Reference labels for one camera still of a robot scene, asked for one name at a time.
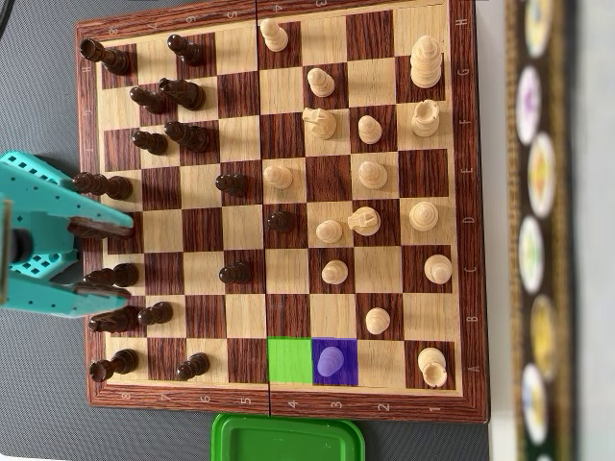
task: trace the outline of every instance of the wooden chessboard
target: wooden chessboard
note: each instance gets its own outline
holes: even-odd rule
[[[258,23],[274,17],[288,46],[274,54]],[[170,33],[204,46],[207,63],[183,65],[165,45]],[[411,82],[410,54],[429,34],[441,42],[443,78],[431,89]],[[127,51],[132,72],[116,77],[79,55],[93,37]],[[88,273],[120,262],[141,272],[131,304],[173,304],[168,324],[123,334],[86,330],[86,364],[130,348],[138,369],[87,383],[91,404],[262,413],[271,415],[485,422],[489,418],[486,306],[480,184],[474,2],[415,0],[209,1],[81,22],[76,26],[76,78],[84,171],[130,178],[134,196],[103,203],[128,212],[135,236],[84,243]],[[336,82],[316,98],[306,75],[319,66]],[[134,85],[154,89],[161,78],[183,78],[207,94],[202,109],[152,115],[129,98]],[[429,138],[410,120],[416,104],[437,101],[441,122]],[[329,110],[337,131],[323,141],[306,133],[305,107]],[[357,121],[382,125],[382,139],[362,143]],[[195,155],[170,142],[161,157],[130,142],[138,129],[162,133],[168,120],[207,127],[209,149]],[[385,166],[388,183],[370,190],[357,179],[365,160]],[[263,184],[262,171],[283,165],[286,190]],[[220,173],[249,179],[246,197],[221,194]],[[413,205],[429,201],[438,225],[417,232]],[[352,234],[324,244],[315,235],[325,219],[345,222],[371,206],[382,226],[370,237]],[[297,217],[290,234],[269,231],[274,210]],[[431,283],[424,263],[442,254],[453,277]],[[341,285],[323,283],[332,259],[346,262]],[[224,285],[226,263],[248,260],[254,281]],[[391,326],[379,336],[367,311],[386,309]],[[327,346],[344,352],[329,378],[315,371]],[[444,352],[448,380],[431,389],[417,356]],[[175,381],[177,366],[205,352],[210,370]]]

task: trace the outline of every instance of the green square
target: green square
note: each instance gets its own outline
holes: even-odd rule
[[[312,383],[311,339],[269,338],[269,381]]]

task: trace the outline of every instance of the purple square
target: purple square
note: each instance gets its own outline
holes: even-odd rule
[[[342,367],[331,376],[318,373],[318,359],[326,348],[338,348],[344,355]],[[311,361],[314,384],[328,386],[358,386],[358,359],[356,339],[312,338]]]

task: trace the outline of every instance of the green plastic lid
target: green plastic lid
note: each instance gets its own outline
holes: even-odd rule
[[[218,415],[211,426],[211,461],[364,461],[355,425],[339,420]]]

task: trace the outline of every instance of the circular sticker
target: circular sticker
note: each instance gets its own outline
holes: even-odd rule
[[[531,354],[540,374],[547,382],[555,375],[555,315],[554,306],[545,295],[538,296],[529,317]]]
[[[526,45],[531,57],[540,58],[545,53],[553,22],[553,0],[528,0],[526,3]]]
[[[530,294],[540,288],[545,269],[545,251],[538,221],[526,216],[519,229],[519,272]]]
[[[539,133],[531,143],[528,165],[531,209],[539,218],[549,215],[555,197],[555,153],[551,138]]]
[[[523,371],[521,403],[529,438],[539,446],[547,438],[547,392],[538,369],[531,363]]]
[[[529,146],[538,131],[542,109],[542,87],[535,67],[529,65],[521,73],[517,88],[517,134]]]

